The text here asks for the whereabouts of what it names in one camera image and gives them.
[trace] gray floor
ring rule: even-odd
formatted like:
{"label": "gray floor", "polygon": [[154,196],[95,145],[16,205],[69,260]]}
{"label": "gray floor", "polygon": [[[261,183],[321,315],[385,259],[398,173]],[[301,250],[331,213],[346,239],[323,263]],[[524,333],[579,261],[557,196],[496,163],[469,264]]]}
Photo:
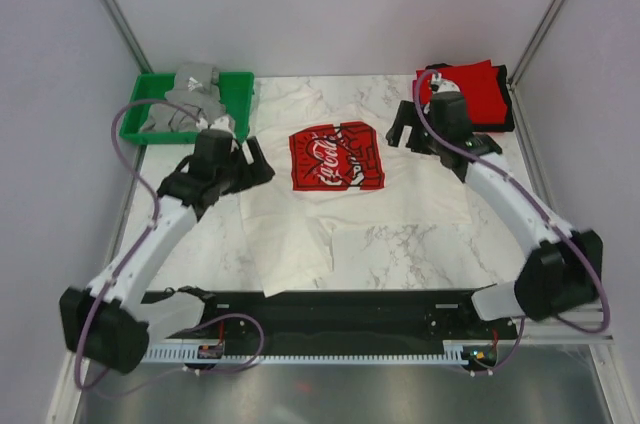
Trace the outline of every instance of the gray floor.
{"label": "gray floor", "polygon": [[[110,376],[104,392],[167,366]],[[78,423],[604,424],[610,418],[586,350],[523,347],[493,377],[434,367],[259,366],[234,376],[177,373],[127,398],[86,396]]]}

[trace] red folded shirt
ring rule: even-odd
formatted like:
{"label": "red folded shirt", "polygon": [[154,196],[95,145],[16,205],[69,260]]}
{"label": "red folded shirt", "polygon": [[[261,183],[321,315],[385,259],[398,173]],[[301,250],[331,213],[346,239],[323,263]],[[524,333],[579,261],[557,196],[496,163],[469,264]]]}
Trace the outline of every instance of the red folded shirt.
{"label": "red folded shirt", "polygon": [[[455,82],[464,95],[469,109],[469,117],[474,125],[501,126],[505,124],[508,114],[498,84],[499,67],[492,67],[491,61],[482,61],[468,66],[442,67],[438,71],[445,79]],[[418,77],[425,72],[416,71]],[[431,99],[431,89],[425,83],[420,90],[420,102],[427,103]]]}

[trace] coca-cola logo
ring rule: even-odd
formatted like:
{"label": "coca-cola logo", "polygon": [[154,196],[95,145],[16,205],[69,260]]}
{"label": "coca-cola logo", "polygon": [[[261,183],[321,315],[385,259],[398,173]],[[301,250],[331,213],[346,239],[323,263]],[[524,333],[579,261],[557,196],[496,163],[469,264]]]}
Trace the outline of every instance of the coca-cola logo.
{"label": "coca-cola logo", "polygon": [[294,190],[384,187],[376,134],[363,122],[305,129],[289,145]]}

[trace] crumpled gray fabric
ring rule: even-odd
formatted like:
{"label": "crumpled gray fabric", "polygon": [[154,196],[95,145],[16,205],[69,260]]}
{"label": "crumpled gray fabric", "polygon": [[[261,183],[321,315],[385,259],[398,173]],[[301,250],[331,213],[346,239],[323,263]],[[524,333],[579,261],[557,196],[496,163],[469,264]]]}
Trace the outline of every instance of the crumpled gray fabric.
{"label": "crumpled gray fabric", "polygon": [[[219,71],[211,64],[182,64],[176,72],[173,89],[165,93],[165,99],[213,122],[227,112],[220,102],[220,89],[217,86],[219,76]],[[151,106],[149,116],[140,128],[141,132],[197,130],[196,123],[184,112],[162,105]]]}

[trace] robotic arm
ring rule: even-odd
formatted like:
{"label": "robotic arm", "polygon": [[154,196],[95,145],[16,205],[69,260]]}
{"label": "robotic arm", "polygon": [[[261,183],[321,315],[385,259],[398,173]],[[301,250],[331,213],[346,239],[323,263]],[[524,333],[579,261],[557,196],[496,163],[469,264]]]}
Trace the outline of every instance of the robotic arm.
{"label": "robotic arm", "polygon": [[[536,196],[533,196],[534,203],[528,201],[505,179],[504,175],[511,175],[511,171],[500,146],[486,134],[473,134],[467,104],[458,86],[437,74],[431,80],[431,87],[434,92],[426,121],[433,130],[447,143],[481,157],[502,172],[461,156],[438,142],[426,131],[413,102],[400,104],[386,136],[389,145],[397,147],[404,128],[411,128],[407,147],[413,152],[439,156],[445,167],[496,211],[528,256],[515,281],[473,293],[471,302],[466,303],[470,320],[527,316],[539,321],[596,300],[598,291],[592,279],[552,226],[571,236],[570,240],[586,256],[598,278],[602,272],[599,236],[591,230],[578,232]],[[540,211],[550,219],[545,221]]]}
{"label": "robotic arm", "polygon": [[[157,192],[160,213],[146,239],[137,248],[122,249],[85,289],[69,288],[60,298],[67,348],[78,351],[82,328],[96,299],[101,302],[84,343],[84,357],[122,373],[138,365],[150,344],[198,324],[210,293],[187,287],[166,299],[146,302],[149,283],[220,196],[266,183],[273,176],[255,138],[240,146],[228,129],[201,131],[193,154],[162,181]],[[123,260],[128,265],[114,279]]]}

